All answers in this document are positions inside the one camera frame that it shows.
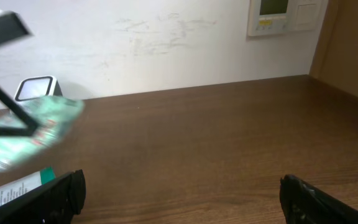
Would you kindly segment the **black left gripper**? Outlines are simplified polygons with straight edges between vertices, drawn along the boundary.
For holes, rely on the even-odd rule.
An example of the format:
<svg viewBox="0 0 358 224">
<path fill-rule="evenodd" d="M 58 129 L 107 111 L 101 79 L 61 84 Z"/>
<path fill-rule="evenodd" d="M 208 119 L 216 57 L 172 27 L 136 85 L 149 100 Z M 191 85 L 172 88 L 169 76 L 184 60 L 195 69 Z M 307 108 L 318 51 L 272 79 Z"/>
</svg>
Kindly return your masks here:
<svg viewBox="0 0 358 224">
<path fill-rule="evenodd" d="M 21 16 L 16 12 L 5 11 L 0 13 L 0 46 L 32 35 Z M 1 88 L 0 101 L 5 104 L 24 124 L 35 123 L 35 131 L 39 123 L 29 116 L 19 105 L 17 105 Z"/>
</svg>

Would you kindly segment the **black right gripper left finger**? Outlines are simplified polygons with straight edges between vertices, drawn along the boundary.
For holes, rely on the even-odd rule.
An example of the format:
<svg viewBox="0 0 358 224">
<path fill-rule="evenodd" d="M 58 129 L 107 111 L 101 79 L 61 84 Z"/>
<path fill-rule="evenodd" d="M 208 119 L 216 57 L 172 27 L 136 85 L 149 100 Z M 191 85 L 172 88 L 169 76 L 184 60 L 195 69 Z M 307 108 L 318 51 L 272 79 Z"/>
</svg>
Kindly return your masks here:
<svg viewBox="0 0 358 224">
<path fill-rule="evenodd" d="M 82 170 L 69 172 L 0 206 L 1 223 L 70 223 L 86 198 Z"/>
</svg>

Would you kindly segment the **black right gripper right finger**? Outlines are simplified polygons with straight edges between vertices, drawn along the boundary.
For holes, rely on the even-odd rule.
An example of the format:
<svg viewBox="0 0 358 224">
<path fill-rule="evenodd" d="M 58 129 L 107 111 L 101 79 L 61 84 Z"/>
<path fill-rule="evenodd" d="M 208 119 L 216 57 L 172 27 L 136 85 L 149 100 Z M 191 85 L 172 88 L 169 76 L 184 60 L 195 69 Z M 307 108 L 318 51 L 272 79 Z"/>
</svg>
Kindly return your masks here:
<svg viewBox="0 0 358 224">
<path fill-rule="evenodd" d="M 279 197 L 287 224 L 358 224 L 358 210 L 294 175 L 280 179 Z"/>
</svg>

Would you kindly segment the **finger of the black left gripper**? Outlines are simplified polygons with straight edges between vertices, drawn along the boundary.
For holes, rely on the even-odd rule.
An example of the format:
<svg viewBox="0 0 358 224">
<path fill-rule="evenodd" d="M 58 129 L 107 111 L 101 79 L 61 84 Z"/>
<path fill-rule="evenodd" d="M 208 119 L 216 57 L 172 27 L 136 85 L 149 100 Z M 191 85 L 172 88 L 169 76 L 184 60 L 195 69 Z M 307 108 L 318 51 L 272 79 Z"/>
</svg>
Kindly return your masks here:
<svg viewBox="0 0 358 224">
<path fill-rule="evenodd" d="M 31 136 L 35 132 L 35 123 L 25 123 L 26 128 L 0 126 L 0 136 Z"/>
</svg>

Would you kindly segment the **green white sponge package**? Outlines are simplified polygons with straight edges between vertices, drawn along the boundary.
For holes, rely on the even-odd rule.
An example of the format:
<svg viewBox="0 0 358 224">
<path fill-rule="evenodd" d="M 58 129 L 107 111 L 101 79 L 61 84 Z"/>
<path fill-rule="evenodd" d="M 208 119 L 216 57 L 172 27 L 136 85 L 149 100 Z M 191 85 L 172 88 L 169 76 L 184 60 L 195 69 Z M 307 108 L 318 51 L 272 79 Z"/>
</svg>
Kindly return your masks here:
<svg viewBox="0 0 358 224">
<path fill-rule="evenodd" d="M 50 182 L 53 179 L 55 179 L 55 173 L 51 167 L 48 167 L 0 186 L 0 206 Z"/>
</svg>

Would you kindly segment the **mint green wipes pack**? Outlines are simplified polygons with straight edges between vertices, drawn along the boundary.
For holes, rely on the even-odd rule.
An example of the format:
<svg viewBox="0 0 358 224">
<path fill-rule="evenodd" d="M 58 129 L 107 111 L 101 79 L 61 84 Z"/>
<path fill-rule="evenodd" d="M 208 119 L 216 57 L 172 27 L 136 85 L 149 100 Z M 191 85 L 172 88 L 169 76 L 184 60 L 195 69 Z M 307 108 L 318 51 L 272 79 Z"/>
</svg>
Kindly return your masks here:
<svg viewBox="0 0 358 224">
<path fill-rule="evenodd" d="M 0 136 L 0 172 L 7 172 L 66 136 L 82 114 L 85 103 L 62 96 L 43 96 L 21 104 L 21 108 L 40 126 L 32 136 Z"/>
</svg>

